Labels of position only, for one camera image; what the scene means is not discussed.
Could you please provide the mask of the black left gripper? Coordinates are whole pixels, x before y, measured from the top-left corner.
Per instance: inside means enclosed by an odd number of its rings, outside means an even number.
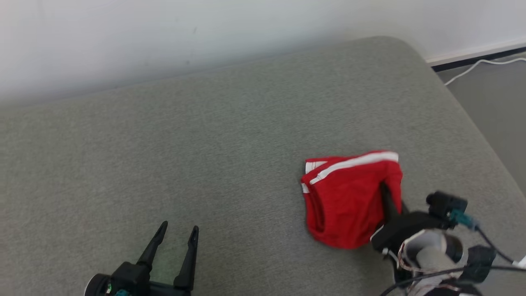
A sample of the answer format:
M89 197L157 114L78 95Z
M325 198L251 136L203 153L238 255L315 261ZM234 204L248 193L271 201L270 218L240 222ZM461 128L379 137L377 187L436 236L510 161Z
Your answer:
M168 221L163 221L139 257L137 265L146 266L149 270L152 270L157 249L163 242L167 228ZM199 227L195 225L187 243L185 259L179 274L173 281L173 285L150 281L149 296L191 296L195 281L198 236Z

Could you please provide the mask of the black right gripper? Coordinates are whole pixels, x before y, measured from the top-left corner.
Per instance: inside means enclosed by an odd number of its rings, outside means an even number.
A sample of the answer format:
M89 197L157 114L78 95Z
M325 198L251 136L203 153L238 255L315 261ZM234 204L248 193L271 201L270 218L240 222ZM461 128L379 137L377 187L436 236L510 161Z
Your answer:
M398 250L404 240L425 229L443 229L445 221L428 213L415 211L408 213L408 208L401 203L397 210L391 190L385 183L380 184L380 195L383 205L384 225L371 238L372 248L381 252L387 248Z

